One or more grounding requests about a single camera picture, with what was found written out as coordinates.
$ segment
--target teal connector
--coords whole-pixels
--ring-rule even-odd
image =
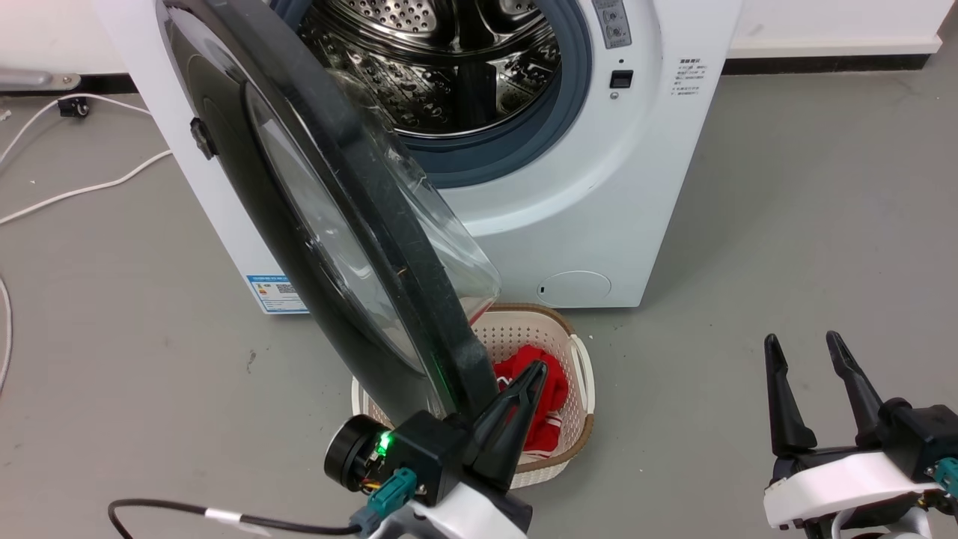
[[[386,518],[416,496],[416,473],[409,468],[399,468],[393,477],[386,480],[369,499],[366,506],[380,517]]]
[[[958,458],[942,458],[935,464],[935,481],[945,492],[958,498]]]

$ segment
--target black baseboard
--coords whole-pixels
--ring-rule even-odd
[[[883,55],[859,57],[797,57],[728,59],[722,75],[783,75],[788,73],[843,73],[854,71],[917,71],[931,55]],[[60,96],[68,93],[98,95],[135,94],[136,84],[126,73],[83,75],[80,85],[69,91],[0,91],[0,96]]]
[[[784,75],[788,73],[917,71],[924,67],[929,58],[931,55],[727,59],[721,74]]]

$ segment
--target white cable label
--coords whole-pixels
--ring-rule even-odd
[[[255,533],[257,535],[262,535],[263,537],[271,537],[265,527],[256,526],[255,524],[248,524],[245,522],[240,522],[240,517],[242,513],[236,513],[233,511],[224,511],[222,509],[213,509],[210,507],[203,513],[203,516],[208,519],[213,519],[222,524],[235,527],[242,531],[247,531],[249,533]]]

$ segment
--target concrete floor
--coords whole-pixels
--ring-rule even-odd
[[[591,348],[597,422],[561,476],[519,491],[531,537],[800,536],[762,509],[769,332],[822,445],[855,432],[828,329],[883,397],[958,409],[954,30],[918,73],[722,80],[643,306],[568,314]],[[43,103],[3,104],[0,147]],[[148,119],[107,105],[26,138],[0,215],[165,149]],[[0,271],[16,322],[5,537],[113,537],[106,505],[131,496],[328,525],[360,504],[321,469],[348,372],[310,319],[260,313],[171,159],[3,226]],[[137,539],[245,536],[124,519]]]

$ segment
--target white washing machine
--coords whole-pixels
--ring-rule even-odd
[[[202,16],[187,20],[193,3],[97,0],[244,282],[266,312],[302,312],[292,289],[277,286],[283,272],[221,164],[197,146],[202,126],[183,89],[189,70],[174,68],[168,48],[176,44],[161,32],[171,10],[187,14],[174,21],[187,32],[203,26]],[[383,122],[498,268],[500,300],[635,307],[740,6],[741,0],[314,0],[305,13],[285,13],[285,28],[305,45],[285,54],[295,56],[290,65],[319,63],[370,89]],[[217,45],[203,54],[269,46],[235,28],[204,27]]]

